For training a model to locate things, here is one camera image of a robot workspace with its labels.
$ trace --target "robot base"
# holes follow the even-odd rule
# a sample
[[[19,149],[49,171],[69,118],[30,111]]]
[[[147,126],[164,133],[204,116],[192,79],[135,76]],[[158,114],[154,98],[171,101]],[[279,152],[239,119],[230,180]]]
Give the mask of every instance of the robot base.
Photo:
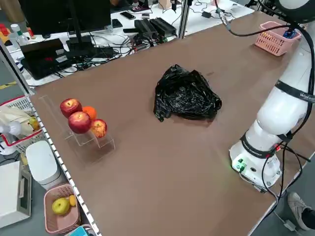
[[[243,147],[241,141],[233,145],[230,149],[232,168],[237,172],[242,171],[242,175],[253,182],[260,189],[265,190],[262,182],[262,168],[266,159],[260,159],[249,154]],[[267,187],[275,184],[281,176],[280,161],[276,155],[270,157],[264,169],[264,182]]]

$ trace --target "red apple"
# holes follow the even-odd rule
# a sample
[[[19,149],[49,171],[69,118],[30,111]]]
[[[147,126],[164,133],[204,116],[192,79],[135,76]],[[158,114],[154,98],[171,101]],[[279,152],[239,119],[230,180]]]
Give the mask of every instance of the red apple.
[[[91,131],[97,138],[102,138],[105,136],[107,131],[107,124],[102,119],[95,119],[91,125]]]
[[[82,105],[77,99],[68,98],[60,104],[60,110],[66,118],[69,118],[73,113],[81,112]]]
[[[91,127],[92,120],[90,116],[84,112],[73,113],[68,120],[70,129],[76,134],[84,134]]]

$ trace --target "computer monitor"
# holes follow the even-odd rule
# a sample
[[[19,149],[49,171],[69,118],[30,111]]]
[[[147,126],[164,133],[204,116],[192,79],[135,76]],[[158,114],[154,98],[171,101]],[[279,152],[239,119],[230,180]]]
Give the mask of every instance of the computer monitor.
[[[80,31],[104,29],[111,24],[109,0],[19,0],[34,34],[75,31],[73,4]]]

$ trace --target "clear acrylic fruit stand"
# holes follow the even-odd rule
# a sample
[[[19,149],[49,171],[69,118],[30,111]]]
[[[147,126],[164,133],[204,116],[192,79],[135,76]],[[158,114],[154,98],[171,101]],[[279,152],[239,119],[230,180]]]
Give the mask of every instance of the clear acrylic fruit stand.
[[[74,133],[68,126],[68,120],[60,111],[60,105],[53,102],[52,99],[45,95],[40,97],[39,100],[47,108],[47,112],[56,122],[57,127],[61,131],[61,136],[64,140],[69,141],[74,139],[78,146],[82,148],[94,148],[94,149],[105,149],[106,153],[115,150],[115,142],[111,134],[106,131],[106,135],[102,138],[97,138],[92,131],[88,131],[84,134]]]

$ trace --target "shoe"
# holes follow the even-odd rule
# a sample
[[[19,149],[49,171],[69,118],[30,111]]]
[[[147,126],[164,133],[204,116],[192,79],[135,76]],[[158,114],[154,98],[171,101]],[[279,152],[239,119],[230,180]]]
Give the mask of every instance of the shoe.
[[[297,223],[299,224],[299,226],[303,229],[303,230],[310,230],[309,227],[307,227],[303,220],[302,220],[302,212],[309,208],[312,209],[311,207],[307,206],[303,200],[300,198],[300,196],[297,193],[289,193],[288,197],[287,197],[287,203],[289,204],[293,215],[295,216],[295,219],[297,221]]]

